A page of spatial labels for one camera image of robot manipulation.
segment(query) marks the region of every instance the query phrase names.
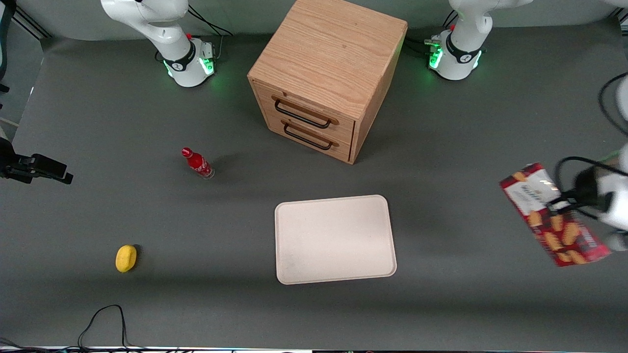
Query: drawer handle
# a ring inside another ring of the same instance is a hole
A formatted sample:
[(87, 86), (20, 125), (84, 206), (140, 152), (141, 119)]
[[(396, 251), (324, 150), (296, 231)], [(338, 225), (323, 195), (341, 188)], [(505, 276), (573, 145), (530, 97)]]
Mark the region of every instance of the drawer handle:
[(288, 131), (288, 126), (289, 126), (288, 123), (286, 123), (286, 122), (283, 123), (283, 132), (286, 133), (286, 135), (292, 136), (295, 139), (299, 139), (299, 140), (301, 140), (301, 141), (303, 141), (303, 142), (305, 142), (307, 144), (310, 144), (310, 145), (312, 145), (312, 146), (314, 146), (316, 148), (320, 148), (323, 151), (326, 151), (326, 150), (330, 149), (332, 147), (332, 145), (333, 145), (332, 142), (329, 142), (329, 144), (327, 146), (323, 146), (322, 144), (318, 144), (316, 142), (312, 142), (312, 141), (310, 141), (310, 140), (308, 140), (308, 139), (306, 139), (304, 137), (301, 137), (301, 136), (299, 136), (299, 135), (297, 135), (295, 133), (291, 133), (290, 131)]
[(306, 119), (306, 118), (304, 118), (304, 117), (302, 117), (302, 116), (296, 115), (296, 114), (295, 114), (295, 113), (293, 113), (293, 112), (289, 112), (289, 111), (287, 111), (286, 109), (280, 108), (280, 107), (279, 107), (279, 103), (281, 103), (281, 101), (280, 101), (279, 99), (276, 99), (276, 100), (275, 100), (275, 109), (277, 109), (277, 111), (278, 111), (278, 112), (280, 112), (280, 113), (282, 113), (282, 114), (286, 114), (286, 115), (287, 115), (287, 116), (289, 116), (289, 117), (293, 117), (293, 118), (295, 118), (295, 119), (298, 119), (298, 120), (300, 120), (300, 121), (303, 121), (303, 122), (305, 122), (305, 123), (307, 123), (307, 124), (310, 124), (310, 125), (312, 125), (312, 126), (316, 126), (316, 127), (317, 127), (317, 128), (319, 128), (319, 129), (326, 129), (326, 128), (328, 128), (328, 127), (329, 127), (329, 124), (332, 122), (330, 119), (327, 119), (327, 122), (326, 122), (324, 125), (321, 125), (321, 124), (319, 124), (319, 123), (317, 123), (317, 122), (313, 122), (312, 120), (309, 120), (309, 119)]

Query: black clamp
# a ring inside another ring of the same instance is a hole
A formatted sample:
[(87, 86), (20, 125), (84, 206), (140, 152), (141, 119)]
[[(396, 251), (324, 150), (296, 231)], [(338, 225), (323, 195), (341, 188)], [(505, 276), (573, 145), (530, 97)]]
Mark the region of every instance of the black clamp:
[(472, 52), (465, 52), (464, 50), (460, 50), (456, 48), (452, 43), (452, 34), (449, 33), (447, 36), (447, 40), (445, 40), (445, 46), (447, 50), (456, 57), (458, 63), (468, 63), (480, 52), (480, 49), (474, 50)]
[(188, 67), (188, 64), (191, 63), (195, 57), (196, 46), (194, 45), (194, 43), (192, 43), (192, 41), (190, 41), (190, 51), (183, 58), (179, 60), (168, 60), (164, 58), (163, 61), (174, 71), (181, 72), (185, 71), (185, 69)]
[(46, 156), (34, 154), (30, 157), (18, 155), (13, 145), (0, 138), (0, 178), (13, 179), (30, 184), (33, 178), (48, 178), (71, 184), (74, 176), (66, 173), (67, 165)]

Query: wooden drawer cabinet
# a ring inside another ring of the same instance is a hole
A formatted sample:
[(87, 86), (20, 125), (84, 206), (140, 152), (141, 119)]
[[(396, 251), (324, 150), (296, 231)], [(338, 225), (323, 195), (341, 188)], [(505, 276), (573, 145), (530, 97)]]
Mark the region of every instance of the wooden drawer cabinet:
[(248, 74), (268, 128), (353, 164), (407, 28), (342, 0), (297, 0)]

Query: bottle label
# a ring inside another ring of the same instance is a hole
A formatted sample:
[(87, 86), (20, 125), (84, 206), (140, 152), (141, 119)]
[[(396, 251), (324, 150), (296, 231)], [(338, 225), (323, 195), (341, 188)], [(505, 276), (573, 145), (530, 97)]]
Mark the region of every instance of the bottle label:
[(202, 177), (209, 177), (212, 173), (212, 167), (207, 163), (205, 158), (203, 158), (203, 163), (198, 168), (193, 168), (198, 174), (201, 174)]

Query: red bottle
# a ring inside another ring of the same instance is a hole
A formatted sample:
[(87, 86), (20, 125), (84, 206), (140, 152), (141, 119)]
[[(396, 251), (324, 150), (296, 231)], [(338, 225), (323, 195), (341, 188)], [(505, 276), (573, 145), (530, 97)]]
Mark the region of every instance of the red bottle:
[(188, 160), (190, 168), (194, 169), (203, 179), (214, 176), (215, 170), (207, 163), (205, 158), (198, 153), (192, 152), (190, 148), (183, 148), (181, 154)]

